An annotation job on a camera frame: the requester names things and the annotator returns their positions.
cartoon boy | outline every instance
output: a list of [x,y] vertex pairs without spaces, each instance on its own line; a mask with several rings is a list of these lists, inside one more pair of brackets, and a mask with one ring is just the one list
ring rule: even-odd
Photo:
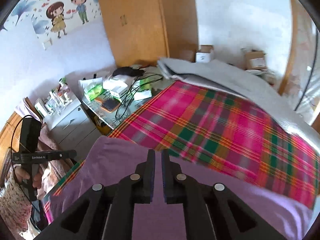
[[89,22],[86,13],[87,7],[84,5],[86,1],[87,0],[71,0],[72,3],[78,5],[76,10],[79,13],[80,19],[82,20],[82,24],[84,24],[85,21]]

human hand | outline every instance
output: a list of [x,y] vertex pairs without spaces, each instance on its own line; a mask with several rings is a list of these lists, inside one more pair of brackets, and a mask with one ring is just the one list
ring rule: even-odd
[[[18,183],[21,183],[23,179],[30,179],[29,173],[27,173],[23,168],[21,168],[21,166],[16,167],[14,172],[16,174],[16,178],[17,178]],[[39,168],[38,173],[33,178],[32,185],[34,188],[38,188],[38,189],[41,188],[42,175],[43,175],[43,171],[41,168]]]

metal screw head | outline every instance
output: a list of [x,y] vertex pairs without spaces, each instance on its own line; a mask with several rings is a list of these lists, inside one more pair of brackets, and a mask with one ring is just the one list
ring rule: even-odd
[[94,185],[92,186],[92,189],[93,189],[94,191],[102,190],[102,185],[101,185],[101,184],[94,184]]
[[187,176],[183,173],[180,173],[177,175],[177,180],[185,180],[187,178]]
[[137,173],[131,174],[130,179],[131,180],[138,180],[138,179],[140,179],[140,175]]
[[214,185],[214,189],[218,190],[218,191],[222,191],[222,190],[224,190],[224,185],[221,183],[217,183]]

electronic device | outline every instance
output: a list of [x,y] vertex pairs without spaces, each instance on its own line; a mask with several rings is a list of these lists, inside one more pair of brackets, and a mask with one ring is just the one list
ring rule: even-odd
[[123,86],[116,86],[110,90],[110,94],[113,97],[121,98],[122,96],[125,96],[128,93],[129,88],[128,88],[127,84],[125,84],[124,82],[122,82],[122,83],[123,83]]
[[76,157],[75,150],[36,152],[42,123],[32,118],[23,118],[19,151],[12,153],[12,164],[21,164],[21,167],[30,175],[21,184],[26,197],[32,202],[37,200],[38,191],[32,185],[32,178],[39,171],[39,164],[52,160],[69,159]]

wooden door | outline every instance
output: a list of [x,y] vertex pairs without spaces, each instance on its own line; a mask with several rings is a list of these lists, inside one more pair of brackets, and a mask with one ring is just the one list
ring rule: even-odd
[[196,0],[161,0],[170,57],[195,62],[198,51]]
[[99,0],[117,66],[156,63],[167,56],[158,0]]
[[320,134],[320,114],[317,116],[313,124],[311,125]]

